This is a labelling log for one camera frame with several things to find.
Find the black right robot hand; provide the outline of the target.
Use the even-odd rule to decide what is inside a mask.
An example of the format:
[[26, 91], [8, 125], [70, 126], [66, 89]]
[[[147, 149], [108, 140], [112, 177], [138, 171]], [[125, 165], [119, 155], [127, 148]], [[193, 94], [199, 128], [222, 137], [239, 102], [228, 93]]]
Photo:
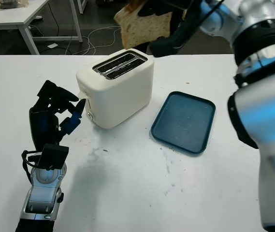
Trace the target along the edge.
[[149, 48], [155, 57], [175, 55], [196, 32], [202, 16], [201, 0], [141, 0], [138, 16], [166, 16], [171, 13], [169, 36], [159, 35], [146, 39], [134, 49], [146, 52]]

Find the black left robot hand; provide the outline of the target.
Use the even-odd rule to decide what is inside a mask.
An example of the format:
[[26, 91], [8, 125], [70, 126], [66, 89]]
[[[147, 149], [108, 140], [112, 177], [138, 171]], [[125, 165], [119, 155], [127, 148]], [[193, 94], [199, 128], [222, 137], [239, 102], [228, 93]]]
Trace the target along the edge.
[[42, 151], [45, 144], [58, 145], [79, 126], [86, 99], [80, 100], [49, 80], [37, 96], [37, 102], [29, 110], [29, 122], [34, 146]]

